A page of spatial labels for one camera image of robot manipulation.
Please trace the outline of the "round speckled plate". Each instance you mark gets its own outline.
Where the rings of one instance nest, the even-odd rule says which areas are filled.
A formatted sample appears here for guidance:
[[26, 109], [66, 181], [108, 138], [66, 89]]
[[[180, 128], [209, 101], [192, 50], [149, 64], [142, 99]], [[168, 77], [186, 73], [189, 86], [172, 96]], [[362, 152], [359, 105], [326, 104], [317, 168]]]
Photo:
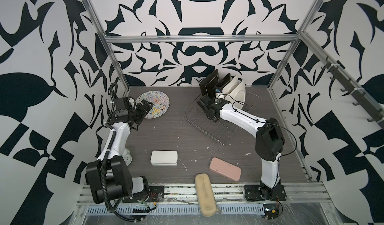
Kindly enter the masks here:
[[169, 97], [161, 91], [148, 91], [141, 94], [137, 98], [137, 102], [142, 102], [143, 100], [154, 104], [153, 108], [146, 115], [145, 119], [155, 119], [164, 115], [170, 106]]

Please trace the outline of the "cream square plate black rim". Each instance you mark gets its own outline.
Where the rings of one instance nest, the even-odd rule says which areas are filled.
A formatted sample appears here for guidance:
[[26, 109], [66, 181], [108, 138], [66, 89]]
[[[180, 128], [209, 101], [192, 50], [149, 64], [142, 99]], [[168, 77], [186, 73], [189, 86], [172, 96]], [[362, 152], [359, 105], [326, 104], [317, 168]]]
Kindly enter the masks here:
[[223, 94], [230, 94], [239, 85], [237, 75], [223, 88]]

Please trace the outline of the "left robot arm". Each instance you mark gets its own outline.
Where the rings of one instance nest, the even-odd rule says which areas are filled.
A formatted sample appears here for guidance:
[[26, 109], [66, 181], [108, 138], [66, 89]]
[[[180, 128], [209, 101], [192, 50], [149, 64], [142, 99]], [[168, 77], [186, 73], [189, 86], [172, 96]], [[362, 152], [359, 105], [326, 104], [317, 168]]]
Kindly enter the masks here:
[[130, 96], [118, 98], [117, 89], [117, 83], [112, 83], [109, 88], [112, 111], [104, 122], [110, 130], [106, 145], [97, 160], [86, 168], [86, 180], [94, 203], [103, 203], [110, 210], [114, 200], [142, 200], [150, 192], [144, 176], [132, 177], [125, 157], [129, 155], [126, 149], [129, 135], [139, 129], [153, 103], [146, 100], [136, 102]]

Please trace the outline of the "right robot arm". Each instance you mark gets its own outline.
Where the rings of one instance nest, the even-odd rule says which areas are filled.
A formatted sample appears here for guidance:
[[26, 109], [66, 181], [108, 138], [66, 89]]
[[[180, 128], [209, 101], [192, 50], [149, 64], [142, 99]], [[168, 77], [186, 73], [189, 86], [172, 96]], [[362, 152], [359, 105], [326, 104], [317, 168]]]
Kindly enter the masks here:
[[285, 201], [287, 194], [280, 178], [280, 158], [285, 138], [279, 122], [251, 115], [223, 98], [201, 97], [197, 104], [206, 117], [218, 122], [220, 119], [233, 123], [255, 138], [255, 152], [262, 161], [262, 176], [258, 185], [245, 185], [248, 202]]

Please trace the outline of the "large black square plate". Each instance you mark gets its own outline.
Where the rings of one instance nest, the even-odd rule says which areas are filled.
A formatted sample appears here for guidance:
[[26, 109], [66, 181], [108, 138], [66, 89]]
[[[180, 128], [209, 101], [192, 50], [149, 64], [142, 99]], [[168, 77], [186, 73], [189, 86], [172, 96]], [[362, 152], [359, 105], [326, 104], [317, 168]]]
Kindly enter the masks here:
[[199, 83], [202, 96], [207, 95], [209, 98], [213, 98], [215, 93], [214, 88], [218, 83], [219, 72], [218, 70], [214, 70], [211, 74], [209, 74]]

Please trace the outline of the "white square plate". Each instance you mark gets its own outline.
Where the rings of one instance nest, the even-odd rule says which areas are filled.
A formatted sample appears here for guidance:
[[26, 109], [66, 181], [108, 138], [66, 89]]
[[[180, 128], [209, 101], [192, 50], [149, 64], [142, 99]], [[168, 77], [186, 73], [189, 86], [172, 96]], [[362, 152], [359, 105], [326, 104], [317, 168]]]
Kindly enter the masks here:
[[246, 85], [242, 81], [228, 96], [227, 99], [235, 108], [242, 110], [246, 99]]

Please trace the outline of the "white alarm clock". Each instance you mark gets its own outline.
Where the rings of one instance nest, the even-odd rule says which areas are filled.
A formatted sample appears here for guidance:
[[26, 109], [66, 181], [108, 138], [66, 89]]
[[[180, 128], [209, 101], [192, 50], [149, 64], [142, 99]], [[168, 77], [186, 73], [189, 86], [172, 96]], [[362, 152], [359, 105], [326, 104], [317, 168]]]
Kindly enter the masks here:
[[133, 158], [131, 156], [131, 152], [127, 148], [124, 149], [123, 159], [125, 161], [126, 166], [129, 166], [132, 163]]

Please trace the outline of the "white rectangular case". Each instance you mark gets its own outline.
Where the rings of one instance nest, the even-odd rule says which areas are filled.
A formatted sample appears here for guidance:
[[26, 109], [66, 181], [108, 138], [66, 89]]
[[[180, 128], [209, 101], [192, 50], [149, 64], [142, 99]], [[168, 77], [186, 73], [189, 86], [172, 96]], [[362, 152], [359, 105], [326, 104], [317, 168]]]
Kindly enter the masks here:
[[169, 150], [153, 150], [150, 162], [154, 166], [177, 166], [178, 152]]

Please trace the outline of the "pink rectangular case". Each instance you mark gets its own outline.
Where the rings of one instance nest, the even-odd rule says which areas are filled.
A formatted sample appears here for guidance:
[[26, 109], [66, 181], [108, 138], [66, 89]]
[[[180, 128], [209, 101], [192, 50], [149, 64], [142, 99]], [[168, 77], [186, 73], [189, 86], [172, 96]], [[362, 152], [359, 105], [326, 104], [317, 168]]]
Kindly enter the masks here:
[[209, 166], [210, 171], [221, 175], [231, 181], [238, 182], [242, 169], [217, 157], [213, 157]]

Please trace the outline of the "black wall hook rail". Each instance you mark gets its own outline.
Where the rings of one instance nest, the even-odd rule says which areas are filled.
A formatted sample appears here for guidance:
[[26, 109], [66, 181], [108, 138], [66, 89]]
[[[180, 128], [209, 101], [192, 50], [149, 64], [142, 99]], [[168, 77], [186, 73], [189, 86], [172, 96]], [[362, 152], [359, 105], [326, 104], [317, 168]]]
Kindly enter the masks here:
[[320, 58], [324, 64], [322, 70], [327, 70], [331, 74], [329, 85], [329, 97], [331, 98], [331, 89], [335, 81], [337, 81], [342, 88], [340, 91], [343, 94], [351, 95], [355, 102], [354, 106], [361, 106], [365, 112], [370, 116], [367, 122], [375, 122], [382, 129], [384, 129], [384, 108], [364, 89], [358, 82], [346, 71], [342, 64], [334, 62], [327, 56]]

